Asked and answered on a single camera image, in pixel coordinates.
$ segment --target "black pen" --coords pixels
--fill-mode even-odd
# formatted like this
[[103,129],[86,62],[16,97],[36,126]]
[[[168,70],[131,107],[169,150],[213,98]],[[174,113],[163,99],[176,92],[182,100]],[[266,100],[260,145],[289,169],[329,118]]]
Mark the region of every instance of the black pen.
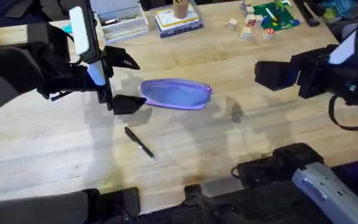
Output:
[[147,155],[149,155],[152,159],[155,159],[155,156],[154,154],[152,153],[152,151],[150,151],[150,149],[148,149],[143,143],[142,141],[128,128],[128,127],[125,127],[125,133],[132,139],[132,141],[136,142],[139,147],[141,149],[143,149],[143,151],[145,151],[147,153]]

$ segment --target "wooden tabletop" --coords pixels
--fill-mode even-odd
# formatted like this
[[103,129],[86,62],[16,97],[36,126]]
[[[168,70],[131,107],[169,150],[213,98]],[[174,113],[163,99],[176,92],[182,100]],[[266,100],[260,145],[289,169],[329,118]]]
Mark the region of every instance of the wooden tabletop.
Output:
[[[242,40],[240,2],[200,9],[204,29],[160,39],[153,27],[148,35],[114,44],[142,69],[116,68],[112,84],[116,93],[137,94],[143,80],[154,78],[205,82],[214,90],[205,109],[143,106],[136,114],[114,116],[95,93],[57,102],[35,91],[22,95],[0,109],[0,199],[136,186],[142,211],[149,212],[180,203],[186,185],[227,177],[236,164],[294,142],[309,144],[331,166],[358,160],[358,133],[343,131],[328,118],[330,94],[304,100],[297,86],[272,92],[254,82],[258,60],[287,61],[336,43],[325,25],[309,28],[294,6],[290,11],[300,26],[272,40],[263,40],[262,30],[254,28],[252,40]],[[235,32],[224,28],[230,18],[239,21]],[[0,44],[24,37],[25,26],[0,29]],[[340,122],[358,124],[358,107],[340,102],[336,111]],[[158,162],[125,135],[125,126]]]

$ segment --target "box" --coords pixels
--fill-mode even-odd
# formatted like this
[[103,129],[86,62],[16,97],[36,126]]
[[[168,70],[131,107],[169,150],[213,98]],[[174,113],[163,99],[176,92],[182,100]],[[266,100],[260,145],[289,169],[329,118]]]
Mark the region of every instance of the box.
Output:
[[137,0],[92,0],[92,10],[106,44],[134,38],[150,32],[150,24]]

